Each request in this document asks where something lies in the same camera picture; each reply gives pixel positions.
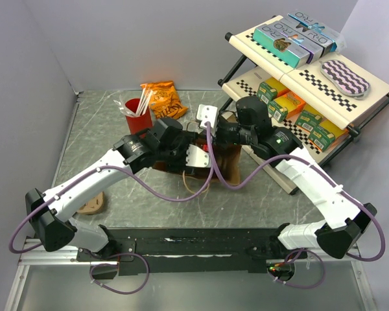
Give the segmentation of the brown paper bag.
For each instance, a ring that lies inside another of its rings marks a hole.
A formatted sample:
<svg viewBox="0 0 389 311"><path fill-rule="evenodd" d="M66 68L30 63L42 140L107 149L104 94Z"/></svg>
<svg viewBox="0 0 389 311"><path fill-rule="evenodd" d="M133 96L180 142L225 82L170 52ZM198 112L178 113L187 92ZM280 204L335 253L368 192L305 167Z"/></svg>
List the brown paper bag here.
<svg viewBox="0 0 389 311"><path fill-rule="evenodd" d="M211 183L218 182L217 171L220 171L224 181L231 186L239 185L241 182L239 145L213 143L209 148L205 132L191 132L170 118L156 121L147 138L152 140L155 151L160 156L153 169L181 176L183 185L192 195L203 194L209 190ZM186 151L190 144L199 146L209 153L210 168L186 166Z"/></svg>

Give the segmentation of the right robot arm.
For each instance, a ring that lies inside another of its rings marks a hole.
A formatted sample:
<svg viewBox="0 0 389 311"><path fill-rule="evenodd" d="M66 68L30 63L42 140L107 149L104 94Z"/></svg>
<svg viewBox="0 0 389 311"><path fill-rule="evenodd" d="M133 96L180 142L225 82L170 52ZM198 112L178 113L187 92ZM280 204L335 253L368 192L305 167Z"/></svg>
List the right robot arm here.
<svg viewBox="0 0 389 311"><path fill-rule="evenodd" d="M333 181L312 158L301 141L287 128L272 124L267 106L257 97L237 101L237 122L229 122L221 112L204 119L207 143L249 146L253 153L299 188L321 212L323 220L310 224L287 224L270 242L271 253L285 258L293 249L321 249L333 258L349 255L370 224L379 233L381 246L372 261L385 251L384 233L375 219L376 208L361 204Z"/></svg>

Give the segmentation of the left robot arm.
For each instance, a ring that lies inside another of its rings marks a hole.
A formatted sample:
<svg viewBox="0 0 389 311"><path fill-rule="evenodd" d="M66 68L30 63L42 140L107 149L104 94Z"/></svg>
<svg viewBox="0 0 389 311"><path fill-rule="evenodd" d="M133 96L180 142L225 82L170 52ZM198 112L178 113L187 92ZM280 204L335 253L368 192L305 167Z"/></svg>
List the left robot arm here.
<svg viewBox="0 0 389 311"><path fill-rule="evenodd" d="M198 135L184 130L172 118L162 118L151 128L125 135L98 161L57 187L25 195L30 224L46 251L72 245L87 248L100 260L115 253L115 244L100 225L91 226L73 219L90 199L108 187L156 163L178 170L186 165L187 150Z"/></svg>

